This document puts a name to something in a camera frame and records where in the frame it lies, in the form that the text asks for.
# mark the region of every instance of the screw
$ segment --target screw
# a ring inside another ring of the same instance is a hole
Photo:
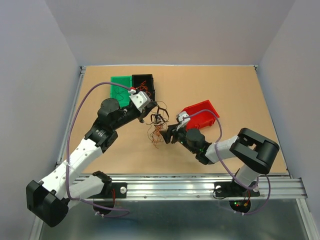
[[[215,191],[216,191],[217,193],[221,193],[221,192],[222,192],[221,186],[220,186],[220,185],[216,186],[216,187],[215,187]]]
[[[120,187],[120,193],[125,194],[127,192],[126,187],[122,186]]]

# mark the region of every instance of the wooden table surface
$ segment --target wooden table surface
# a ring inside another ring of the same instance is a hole
[[[113,76],[153,74],[156,101],[164,101],[170,115],[169,124],[176,123],[176,115],[183,108],[210,100],[220,115],[222,140],[250,128],[278,141],[269,111],[253,66],[89,66],[86,68],[79,100],[97,83],[110,81]],[[95,89],[82,106],[72,131],[70,150],[73,151],[91,128],[101,102],[110,97],[110,86]],[[135,120],[117,130],[113,145],[84,173],[103,171],[107,174],[201,174],[226,173],[218,162],[202,165],[179,143],[159,143],[155,148],[147,136],[149,126]],[[208,142],[219,136],[219,126],[201,129]],[[243,163],[237,158],[225,160],[232,172]],[[286,165],[279,152],[272,173],[286,173]]]

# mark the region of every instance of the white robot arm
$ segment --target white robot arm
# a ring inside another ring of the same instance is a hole
[[[259,175],[267,175],[270,172],[280,149],[276,142],[243,128],[228,140],[210,143],[198,129],[186,130],[190,117],[183,111],[177,115],[177,124],[169,125],[167,130],[160,132],[165,143],[181,143],[204,165],[234,157],[239,158],[244,165],[236,173],[237,181],[231,182],[232,191],[235,191],[234,185],[236,185],[239,191],[244,192]]]
[[[116,129],[138,119],[144,122],[149,112],[157,106],[143,91],[129,91],[130,104],[119,107],[119,102],[108,98],[101,103],[98,117],[84,139],[72,152],[69,163],[65,160],[53,172],[39,182],[31,181],[26,187],[27,208],[47,223],[50,227],[59,224],[68,210],[78,204],[79,199],[100,194],[111,185],[111,178],[103,172],[95,172],[84,181],[72,185],[83,170],[96,158],[101,156],[117,139]],[[69,199],[67,185],[70,185]]]

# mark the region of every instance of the cable tie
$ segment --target cable tie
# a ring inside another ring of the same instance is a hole
[[[80,176],[80,173],[76,171],[76,169],[67,161],[62,162],[65,166],[69,166],[78,176]]]

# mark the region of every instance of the white wall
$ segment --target white wall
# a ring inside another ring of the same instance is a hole
[[[295,0],[46,2],[81,65],[252,65]]]
[[[297,0],[258,67],[288,169],[320,229],[320,1]]]
[[[28,239],[26,186],[54,167],[79,67],[44,0],[0,7],[0,239]]]

